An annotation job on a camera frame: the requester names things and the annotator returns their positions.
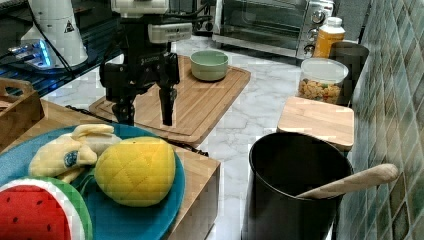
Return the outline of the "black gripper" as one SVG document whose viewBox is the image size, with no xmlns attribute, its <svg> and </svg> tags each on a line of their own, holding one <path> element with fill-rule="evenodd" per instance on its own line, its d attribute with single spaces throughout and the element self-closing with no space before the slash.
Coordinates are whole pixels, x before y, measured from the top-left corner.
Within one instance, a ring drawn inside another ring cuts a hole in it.
<svg viewBox="0 0 424 240">
<path fill-rule="evenodd" d="M 179 83 L 178 55 L 170 51 L 169 43 L 155 44 L 149 40 L 148 25 L 135 20 L 122 20 L 104 57 L 120 49 L 124 60 L 120 64 L 100 65 L 100 81 L 106 89 L 106 99 L 114 103 L 112 111 L 121 124 L 134 125 L 135 96 L 146 93 L 154 84 L 160 88 L 162 123 L 172 125 L 175 85 Z"/>
</svg>

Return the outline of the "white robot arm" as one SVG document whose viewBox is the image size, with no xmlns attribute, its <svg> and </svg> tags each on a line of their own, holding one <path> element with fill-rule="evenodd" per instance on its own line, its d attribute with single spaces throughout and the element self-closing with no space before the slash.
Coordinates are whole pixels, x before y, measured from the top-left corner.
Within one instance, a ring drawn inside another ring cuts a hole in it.
<svg viewBox="0 0 424 240">
<path fill-rule="evenodd" d="M 178 55 L 171 51 L 172 35 L 187 25 L 170 21 L 165 16 L 168 6 L 167 0 L 111 0 L 111 9 L 121 21 L 104 56 L 119 49 L 124 60 L 120 64 L 103 61 L 99 75 L 121 124 L 134 123 L 135 98 L 154 85 L 159 87 L 162 122 L 172 124 L 175 85 L 180 81 Z"/>
</svg>

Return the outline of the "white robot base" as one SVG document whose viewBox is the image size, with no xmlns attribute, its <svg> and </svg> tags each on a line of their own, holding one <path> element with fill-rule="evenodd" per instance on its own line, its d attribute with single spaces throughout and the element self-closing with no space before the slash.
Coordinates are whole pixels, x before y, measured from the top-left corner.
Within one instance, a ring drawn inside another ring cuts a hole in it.
<svg viewBox="0 0 424 240">
<path fill-rule="evenodd" d="M 8 49 L 39 69 L 72 70 L 87 61 L 71 0 L 27 0 L 33 21 L 20 44 Z"/>
</svg>

